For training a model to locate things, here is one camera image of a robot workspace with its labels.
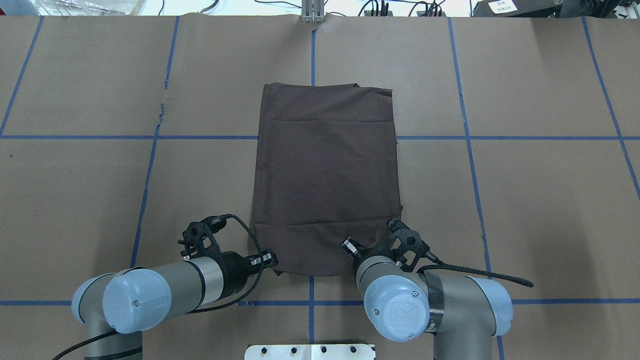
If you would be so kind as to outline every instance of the wire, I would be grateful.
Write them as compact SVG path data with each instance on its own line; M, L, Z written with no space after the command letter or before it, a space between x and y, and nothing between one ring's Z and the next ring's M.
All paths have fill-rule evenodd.
M258 239L255 237L255 234L253 233L253 231L251 231L251 229L249 229L249 227L239 217L233 214L220 215L220 217L224 219L233 218L238 222L238 224L244 227L244 230L249 234L249 236L251 236L251 239L253 240L253 244L255 245L256 250L258 250L258 256L262 256L261 255L262 249L260 248L260 243L258 242ZM205 309L195 309L188 312L187 314L206 313L208 311L220 310L220 309L224 309L225 307L229 307L231 305L237 304L238 302L242 301L244 298L249 296L249 294L255 289L255 287L258 286L258 282L262 277L263 270L264 270L264 261L260 259L260 268L258 269L258 275L255 277L255 281L253 282L253 285L251 285L251 287L249 288L249 290L246 291L246 293L242 294L242 296L238 297L237 299L219 306L207 307Z
M208 12L209 10L211 10L211 9L215 8L215 7L216 7L216 5L217 5L219 2L220 2L220 0L215 0L215 1L213 2L213 4L211 4L211 5L207 6L206 8L204 8L204 9L202 9L202 10L200 10L200 13L205 13L205 12Z
M521 277L498 274L497 272L489 272L489 271L478 270L478 269L474 269L474 268L466 268L464 266L449 265L449 264L445 263L444 261L438 259L438 257L435 256L431 251L427 251L426 254L425 254L425 257L427 259L431 260L432 262L436 263L437 265L425 265L425 266L419 268L417 272L423 272L425 270L437 270L437 269L451 270L451 271L457 271L457 272L466 272L466 273L469 273L469 274L490 276L490 277L494 277L496 279L502 279L502 280L515 282L516 284L520 284L520 285L526 286L528 288L532 288L533 287L533 282L531 282L531 281L529 281L527 279L523 279Z
M362 12L364 11L364 8L366 8L369 3L371 3L371 16L373 16L373 3L376 3L376 6L377 6L378 5L378 0L369 0L366 3L364 3L364 5L362 5L362 8L360 9L360 11L358 12L358 16L360 16L362 14Z
M429 11L429 4L427 4L426 1L418 1L416 3L413 4L413 6L411 7L411 10L409 11L409 15L407 16L411 16L411 14L413 13L413 9L415 9L416 6L420 5L420 4L424 4L424 12L426 13L427 11Z
M72 347L64 350L60 354L56 355L56 357L54 357L53 360L58 360L59 358L67 355L71 351L75 351L75 350L77 350L77 349L79 349L79 348L81 348L81 347L83 347L85 345L89 345L90 343L93 343L93 342L98 341L98 340L102 340L104 338L107 338L108 336L115 335L115 334L118 334L118 332L114 330L114 331L106 332L106 333L98 335L98 336L94 336L91 339L84 340L81 343L77 343L74 346L72 346Z
M262 1L262 0L253 0L253 1L260 4L287 4L287 5L293 6L294 8L302 9L302 6L288 3L287 1Z

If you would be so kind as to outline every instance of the brown cloth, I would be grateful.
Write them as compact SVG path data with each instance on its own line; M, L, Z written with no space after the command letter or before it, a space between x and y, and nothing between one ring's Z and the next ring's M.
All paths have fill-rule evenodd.
M373 246L401 212L391 90L265 85L252 211L274 270L349 272L345 237Z

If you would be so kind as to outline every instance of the table surface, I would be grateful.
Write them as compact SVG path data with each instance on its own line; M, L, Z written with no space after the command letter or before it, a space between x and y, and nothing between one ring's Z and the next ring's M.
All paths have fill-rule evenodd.
M515 318L494 358L640 352L640 75L621 65L640 50L609 41L640 23L191 14L0 17L0 33L3 359L82 340L84 280L180 260L191 221L249 220L275 81L393 89L403 220L446 262L536 285L504 283ZM252 251L234 224L218 241ZM351 276L267 271L247 300L145 332L145 358L310 342L431 358L431 335L375 331Z

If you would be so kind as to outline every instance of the ur logo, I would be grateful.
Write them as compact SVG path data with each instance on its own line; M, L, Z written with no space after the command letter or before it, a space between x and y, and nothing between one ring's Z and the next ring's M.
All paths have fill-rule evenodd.
M391 325L398 327L415 326L415 321L418 318L418 305L410 302L394 302L392 310Z

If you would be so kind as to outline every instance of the blue tape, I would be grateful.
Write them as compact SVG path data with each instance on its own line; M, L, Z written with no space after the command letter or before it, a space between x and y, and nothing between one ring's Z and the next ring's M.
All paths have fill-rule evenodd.
M178 26L180 24L180 17L175 17L175 24L173 25L173 36L171 39L171 49L169 50L169 60L166 63L166 78L164 79L164 89L169 87L169 75L171 74L171 64L173 62L173 51L175 50L175 39L178 37Z
M255 135L160 135L161 140L258 140Z
M152 140L153 135L2 135L16 140Z
M551 304L640 304L638 298L617 299L513 299L513 305L551 305Z
M448 135L399 135L396 140L466 140L466 136L448 136Z
M362 300L315 300L315 306L363 306Z
M478 181L476 176L476 164L474 162L473 149L471 148L471 135L469 133L469 125L467 121L467 110L465 108L465 100L462 97L462 81L460 80L460 67L458 66L458 54L456 52L456 40L453 34L453 23L451 18L447 18L449 22L449 38L451 39L451 51L453 53L453 65L456 69L456 81L458 82L458 93L460 95L460 110L462 111L462 119L464 120L465 138L467 140L467 154L469 156L469 165L471 166L471 180L474 184L474 195L476 196L476 209L480 218L480 228L482 242L484 246L484 265L486 271L491 271L491 259L489 258L489 245L486 241L486 230L484 229L484 216L482 213L482 204L480 202L480 191L478 190Z
M591 53L591 59L593 60L593 67L596 70L598 81L600 82L600 86L602 87L602 93L604 94L604 99L607 102L607 107L609 108L609 113L611 114L611 120L613 121L613 126L616 128L616 133L618 134L618 139L620 140L620 147L622 148L622 153L625 155L627 168L629 169L631 180L633 181L634 187L636 188L636 195L640 200L640 186L638 185L636 172L634 171L633 165L631 165L631 159L629 158L629 154L627 152L627 146L625 145L625 141L622 137L620 126L618 125L618 119L616 118L616 113L613 111L613 105L611 104L611 99L609 98L607 87L604 85L604 80L602 79L602 74L600 73L600 66L598 66L598 60L596 59L596 54L593 51L593 44L591 43L591 35L589 34L589 27L587 26L587 18L584 16L582 17L582 27L584 28L584 34L587 37L587 45L589 46L589 52Z
M238 306L309 306L308 300L252 300L240 301Z
M71 300L0 300L0 306L71 306Z
M136 260L138 258L138 246L140 245L140 236L142 235L142 219L145 216L145 210L147 208L147 197L149 195L149 180L151 179L151 170L154 167L154 160L156 158L156 148L158 145L158 135L160 134L160 125L162 125L164 117L164 103L160 104L160 115L158 116L158 125L156 126L156 132L154 134L154 143L151 146L151 155L149 156L149 165L147 167L147 177L145 178L145 189L142 193L142 204L140 204L140 213L138 215L138 226L136 228L136 238L133 241L133 250L131 252L131 262L129 267L136 266Z
M470 136L471 140L618 140L617 136Z
M309 277L309 343L316 343L316 330L314 329L314 302L316 297L316 278Z
M498 341L498 357L500 360L504 360L504 346L502 346L502 336L496 336L496 340Z
M40 20L38 21L38 26L36 27L36 32L33 34L33 38L31 39L31 45L29 46L29 51L27 51L27 56L24 58L24 63L22 63L22 68L20 69L18 80L16 80L15 82L13 93L11 94L11 98L9 99L9 105L6 107L6 111L2 119L2 124L0 125L0 135L4 133L4 127L6 126L6 122L9 120L9 115L11 114L11 108L13 107L13 102L15 101L16 95L18 95L18 89L20 88L22 77L24 76L24 72L27 70L27 65L29 65L29 59L31 59L31 53L33 53L33 48L36 46L36 41L38 40L38 35L40 34L40 29L42 28L43 22L44 22L44 16L41 16Z
M316 85L316 31L311 31L311 86Z

